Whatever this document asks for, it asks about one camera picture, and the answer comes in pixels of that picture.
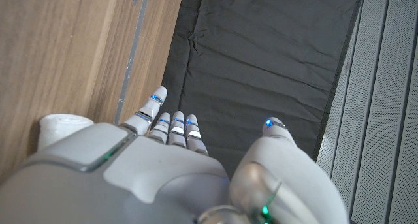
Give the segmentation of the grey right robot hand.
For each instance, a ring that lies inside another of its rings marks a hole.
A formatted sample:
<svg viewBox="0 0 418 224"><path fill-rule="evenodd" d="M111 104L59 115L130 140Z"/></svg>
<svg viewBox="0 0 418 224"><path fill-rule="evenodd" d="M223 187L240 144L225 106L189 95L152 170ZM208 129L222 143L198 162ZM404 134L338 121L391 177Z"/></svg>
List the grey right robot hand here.
<svg viewBox="0 0 418 224"><path fill-rule="evenodd" d="M232 177L159 87L121 125L34 153L1 184L2 223L348 223L324 171L270 117Z"/></svg>

